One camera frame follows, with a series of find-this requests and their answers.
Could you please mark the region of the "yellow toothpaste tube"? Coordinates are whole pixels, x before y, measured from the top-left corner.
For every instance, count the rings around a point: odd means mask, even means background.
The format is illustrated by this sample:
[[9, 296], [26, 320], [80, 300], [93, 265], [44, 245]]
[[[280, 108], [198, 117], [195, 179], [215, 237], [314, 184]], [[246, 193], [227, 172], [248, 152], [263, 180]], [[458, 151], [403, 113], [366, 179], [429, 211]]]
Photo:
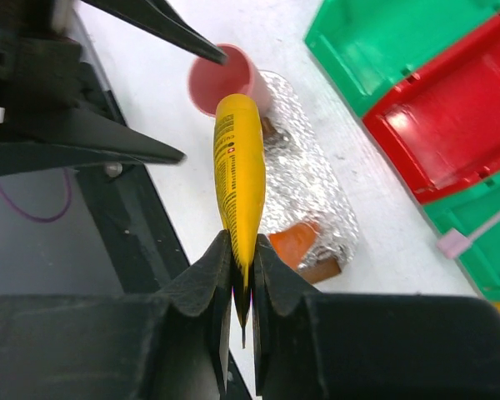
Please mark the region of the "yellow toothpaste tube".
[[245, 347], [253, 260], [266, 193], [261, 118], [249, 96], [231, 94], [217, 105], [213, 163], [217, 205], [230, 238], [232, 293]]

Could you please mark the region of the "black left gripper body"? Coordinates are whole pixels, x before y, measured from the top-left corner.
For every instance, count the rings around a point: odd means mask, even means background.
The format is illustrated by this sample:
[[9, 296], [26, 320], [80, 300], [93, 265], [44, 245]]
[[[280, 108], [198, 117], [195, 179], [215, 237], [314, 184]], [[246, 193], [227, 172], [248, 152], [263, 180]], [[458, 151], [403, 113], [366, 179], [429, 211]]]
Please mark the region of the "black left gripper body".
[[72, 16], [71, 1], [0, 1], [0, 143], [78, 143]]

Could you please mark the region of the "white toothbrush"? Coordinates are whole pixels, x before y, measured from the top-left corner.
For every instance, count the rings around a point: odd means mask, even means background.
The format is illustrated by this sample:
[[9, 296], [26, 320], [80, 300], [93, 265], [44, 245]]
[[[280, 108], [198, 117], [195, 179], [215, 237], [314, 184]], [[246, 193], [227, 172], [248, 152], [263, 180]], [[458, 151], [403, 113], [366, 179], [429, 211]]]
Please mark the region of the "white toothbrush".
[[455, 259], [465, 253], [483, 234], [500, 223], [500, 210], [467, 236], [456, 228], [450, 229], [437, 241], [437, 249], [448, 259]]

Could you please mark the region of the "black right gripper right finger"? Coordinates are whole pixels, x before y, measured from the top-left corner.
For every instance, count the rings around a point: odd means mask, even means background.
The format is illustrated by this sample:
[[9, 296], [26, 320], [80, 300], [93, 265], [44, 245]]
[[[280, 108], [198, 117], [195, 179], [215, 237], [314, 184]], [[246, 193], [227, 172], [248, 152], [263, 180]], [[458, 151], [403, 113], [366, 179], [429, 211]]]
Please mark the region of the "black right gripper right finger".
[[500, 399], [500, 313], [489, 302], [320, 292], [264, 235], [253, 343], [265, 399]]

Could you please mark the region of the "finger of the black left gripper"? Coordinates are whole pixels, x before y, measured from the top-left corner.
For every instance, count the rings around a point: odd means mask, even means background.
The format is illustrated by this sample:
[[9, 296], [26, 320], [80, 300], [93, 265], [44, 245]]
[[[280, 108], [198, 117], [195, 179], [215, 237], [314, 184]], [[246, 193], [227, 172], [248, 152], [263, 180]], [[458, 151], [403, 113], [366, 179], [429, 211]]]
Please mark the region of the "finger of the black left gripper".
[[87, 0], [86, 3], [200, 58], [219, 65], [228, 60], [220, 47], [191, 28], [168, 1]]
[[184, 158], [183, 152], [153, 139], [149, 140], [145, 150], [111, 149], [87, 144], [49, 142], [22, 135], [17, 129], [0, 124], [0, 177], [108, 163], [175, 165]]

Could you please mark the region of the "pink plastic cup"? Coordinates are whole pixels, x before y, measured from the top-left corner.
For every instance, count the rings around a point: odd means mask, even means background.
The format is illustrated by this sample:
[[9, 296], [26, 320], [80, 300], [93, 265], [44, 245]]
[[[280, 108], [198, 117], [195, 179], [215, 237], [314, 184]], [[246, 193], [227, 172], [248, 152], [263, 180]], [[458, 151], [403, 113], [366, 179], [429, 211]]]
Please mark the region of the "pink plastic cup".
[[223, 98], [239, 93], [250, 97], [261, 115], [266, 114], [272, 106], [272, 94], [253, 61], [233, 44], [217, 46], [227, 55], [223, 65], [196, 58], [189, 71], [187, 87], [194, 106], [201, 113], [214, 116]]

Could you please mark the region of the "orange toothpaste tube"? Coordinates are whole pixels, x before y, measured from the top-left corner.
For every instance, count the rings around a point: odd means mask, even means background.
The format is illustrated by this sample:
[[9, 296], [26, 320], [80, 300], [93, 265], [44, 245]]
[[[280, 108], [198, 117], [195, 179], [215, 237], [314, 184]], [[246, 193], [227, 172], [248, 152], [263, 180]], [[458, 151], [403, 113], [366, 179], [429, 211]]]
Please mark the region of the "orange toothpaste tube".
[[291, 269], [297, 269], [319, 233], [317, 222], [299, 222], [284, 231], [269, 234], [268, 239], [279, 258]]

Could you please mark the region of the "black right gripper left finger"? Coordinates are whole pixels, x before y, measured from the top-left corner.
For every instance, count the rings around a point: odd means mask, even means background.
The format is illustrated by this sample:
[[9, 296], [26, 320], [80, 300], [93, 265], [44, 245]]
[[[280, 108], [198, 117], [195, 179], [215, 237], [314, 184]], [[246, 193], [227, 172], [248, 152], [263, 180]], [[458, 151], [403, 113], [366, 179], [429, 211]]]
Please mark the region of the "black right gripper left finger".
[[0, 296], [0, 399], [220, 399], [231, 246], [220, 232], [160, 292]]

